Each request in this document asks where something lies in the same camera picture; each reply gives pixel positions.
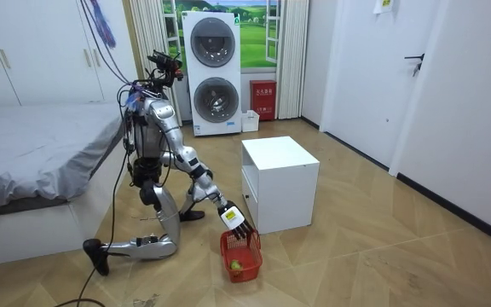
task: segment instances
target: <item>baseboard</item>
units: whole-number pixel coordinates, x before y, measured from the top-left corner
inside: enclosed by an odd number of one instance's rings
[[[377,160],[373,159],[371,156],[367,155],[366,153],[363,153],[361,150],[349,145],[347,142],[342,141],[341,139],[337,138],[336,136],[332,135],[329,132],[325,132],[326,135],[330,136],[331,138],[335,139],[337,142],[341,143],[345,147],[353,150],[356,154],[359,154],[361,157],[373,162],[375,165],[377,165],[379,168],[383,169],[384,171],[389,171],[390,168],[386,165],[383,165],[382,163],[378,162]]]
[[[401,182],[405,183],[410,188],[415,189],[416,191],[418,191],[420,194],[427,197],[428,199],[433,200],[439,206],[452,212],[456,216],[461,217],[461,219],[463,219],[464,221],[468,222],[469,224],[475,226],[477,229],[479,229],[480,231],[482,231],[486,235],[491,236],[491,225],[484,222],[482,219],[470,214],[468,211],[455,205],[450,200],[443,198],[441,195],[436,194],[435,192],[429,190],[428,188],[424,187],[423,185],[415,182],[414,180],[410,179],[409,177],[407,177],[401,173],[397,174],[397,179],[400,180]]]
[[[312,127],[316,128],[317,130],[320,129],[320,126],[318,124],[316,124],[313,121],[305,118],[304,116],[301,115],[300,119],[302,119],[303,121],[305,121],[308,125],[311,125]]]

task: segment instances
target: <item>humanoid robot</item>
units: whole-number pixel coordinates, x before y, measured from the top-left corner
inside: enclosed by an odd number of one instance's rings
[[[112,244],[103,244],[98,239],[86,240],[83,249],[101,275],[109,274],[108,256],[161,259],[172,255],[179,246],[180,222],[204,217],[202,211],[192,210],[202,200],[209,199],[215,204],[222,221],[237,238],[245,238],[253,231],[235,203],[225,199],[213,183],[212,172],[200,162],[194,148],[183,144],[175,110],[163,91],[164,87],[173,85],[175,78],[181,81],[182,63],[156,51],[147,58],[156,63],[161,76],[155,77],[153,70],[148,79],[132,83],[123,117],[124,146],[128,154],[134,151],[137,154],[134,164],[128,164],[132,183],[140,188],[142,203],[153,206],[166,233]],[[160,183],[163,166],[183,171],[192,179],[180,211],[164,186],[170,170]]]

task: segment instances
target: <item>stacked washer dryer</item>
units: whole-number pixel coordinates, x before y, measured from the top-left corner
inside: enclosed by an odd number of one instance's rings
[[[241,131],[240,17],[182,12],[195,136]]]

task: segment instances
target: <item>dryer door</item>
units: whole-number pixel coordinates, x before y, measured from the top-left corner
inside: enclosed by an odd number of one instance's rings
[[[221,67],[234,54],[234,34],[230,27],[218,18],[204,18],[191,33],[194,56],[208,67]]]
[[[222,123],[238,109],[238,91],[223,78],[208,78],[194,92],[196,112],[211,123]]]

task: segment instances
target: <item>white bed frame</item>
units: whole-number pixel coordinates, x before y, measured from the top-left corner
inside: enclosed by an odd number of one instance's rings
[[[65,205],[0,216],[0,263],[82,248],[84,240],[95,236],[111,205],[123,157],[120,142],[90,179],[86,192]]]

